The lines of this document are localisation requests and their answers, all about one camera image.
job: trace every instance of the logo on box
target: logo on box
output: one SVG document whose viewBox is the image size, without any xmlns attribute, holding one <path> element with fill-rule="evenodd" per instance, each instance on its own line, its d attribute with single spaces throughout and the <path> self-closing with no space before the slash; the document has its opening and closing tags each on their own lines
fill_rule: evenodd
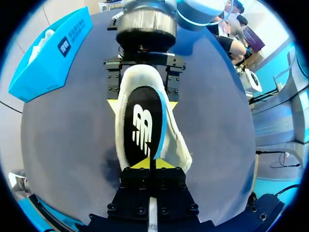
<svg viewBox="0 0 309 232">
<path fill-rule="evenodd" d="M 67 56 L 67 53 L 71 49 L 71 45 L 66 36 L 58 44 L 58 49 L 64 57 Z"/>
</svg>

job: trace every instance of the shoe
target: shoe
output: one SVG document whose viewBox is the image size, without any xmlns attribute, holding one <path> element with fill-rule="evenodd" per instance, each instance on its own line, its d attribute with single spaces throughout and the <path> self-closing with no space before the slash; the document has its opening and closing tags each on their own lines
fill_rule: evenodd
<svg viewBox="0 0 309 232">
<path fill-rule="evenodd" d="M 192 158 L 154 67 L 134 65 L 125 71 L 115 114 L 115 143 L 122 170 L 150 157 L 188 171 Z"/>
</svg>

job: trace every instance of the purple screen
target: purple screen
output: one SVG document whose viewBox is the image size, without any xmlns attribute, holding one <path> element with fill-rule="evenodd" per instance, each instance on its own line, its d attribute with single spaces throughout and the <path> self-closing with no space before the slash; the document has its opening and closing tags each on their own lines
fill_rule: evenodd
<svg viewBox="0 0 309 232">
<path fill-rule="evenodd" d="M 245 40 L 255 53 L 260 51 L 265 46 L 263 41 L 254 33 L 253 30 L 251 30 L 250 27 L 246 27 L 243 34 L 245 36 Z"/>
</svg>

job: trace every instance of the black insole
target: black insole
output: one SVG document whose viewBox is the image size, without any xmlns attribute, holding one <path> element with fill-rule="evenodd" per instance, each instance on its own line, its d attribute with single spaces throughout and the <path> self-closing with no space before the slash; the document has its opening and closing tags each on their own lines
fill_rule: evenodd
<svg viewBox="0 0 309 232">
<path fill-rule="evenodd" d="M 128 98 L 124 146 L 130 166 L 157 152 L 162 131 L 162 103 L 151 87 L 139 87 Z"/>
</svg>

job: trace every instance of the blue box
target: blue box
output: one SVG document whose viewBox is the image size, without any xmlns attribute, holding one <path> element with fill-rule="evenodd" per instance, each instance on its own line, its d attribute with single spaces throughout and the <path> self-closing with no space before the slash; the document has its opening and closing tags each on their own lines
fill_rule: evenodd
<svg viewBox="0 0 309 232">
<path fill-rule="evenodd" d="M 9 86 L 9 93 L 28 102 L 65 85 L 74 57 L 92 28 L 87 7 L 58 20 L 34 41 L 20 61 Z M 28 65 L 34 46 L 52 29 L 55 33 Z"/>
</svg>

